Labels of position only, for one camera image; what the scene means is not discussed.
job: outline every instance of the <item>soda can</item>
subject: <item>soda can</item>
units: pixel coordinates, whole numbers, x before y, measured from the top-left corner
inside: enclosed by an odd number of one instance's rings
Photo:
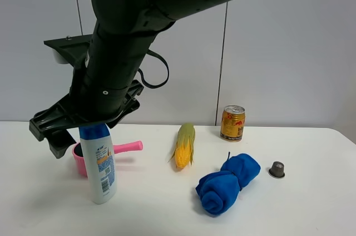
[[[245,109],[238,105],[227,105],[222,113],[220,137],[227,141],[240,141],[244,125]]]

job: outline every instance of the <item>corn cob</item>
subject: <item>corn cob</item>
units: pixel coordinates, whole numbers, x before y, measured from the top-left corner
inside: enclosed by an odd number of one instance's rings
[[[195,129],[193,124],[185,123],[178,131],[175,151],[171,159],[175,159],[178,168],[184,168],[190,161],[193,163]]]

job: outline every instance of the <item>pink cup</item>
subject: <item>pink cup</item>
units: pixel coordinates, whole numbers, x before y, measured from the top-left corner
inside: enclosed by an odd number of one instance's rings
[[[80,142],[74,145],[72,149],[72,154],[74,157],[74,160],[76,161],[77,164],[77,169],[79,174],[82,176],[88,177],[87,175],[87,170],[85,168],[85,162],[84,162],[84,157],[83,157],[83,152],[82,148],[79,146]],[[126,151],[141,151],[143,150],[144,146],[141,141],[135,141],[132,143],[127,143],[127,144],[122,144],[122,145],[114,145],[113,146],[113,152],[115,154],[118,153],[124,153]]]

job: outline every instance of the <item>robotic arm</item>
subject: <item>robotic arm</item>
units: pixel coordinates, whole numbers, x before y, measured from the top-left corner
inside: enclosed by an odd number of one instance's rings
[[[91,0],[93,35],[44,43],[73,66],[69,94],[37,113],[29,129],[47,138],[56,158],[75,141],[67,129],[105,122],[114,127],[140,106],[136,72],[156,36],[175,21],[230,0]]]

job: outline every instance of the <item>black cable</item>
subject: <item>black cable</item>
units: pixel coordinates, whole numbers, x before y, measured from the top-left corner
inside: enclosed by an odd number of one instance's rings
[[[147,54],[150,55],[150,56],[153,56],[153,57],[156,57],[157,59],[159,59],[161,62],[163,62],[163,64],[166,66],[167,68],[167,79],[160,83],[159,85],[152,85],[148,82],[146,82],[145,78],[144,78],[144,73],[141,69],[138,70],[138,72],[140,73],[141,75],[141,81],[142,81],[142,84],[144,84],[146,87],[150,88],[150,89],[156,89],[156,88],[159,88],[161,86],[164,86],[167,82],[168,82],[168,79],[169,79],[169,67],[168,67],[168,63],[166,62],[166,60],[161,56],[159,55],[158,53],[156,52],[153,52],[151,50],[148,50],[147,51]]]

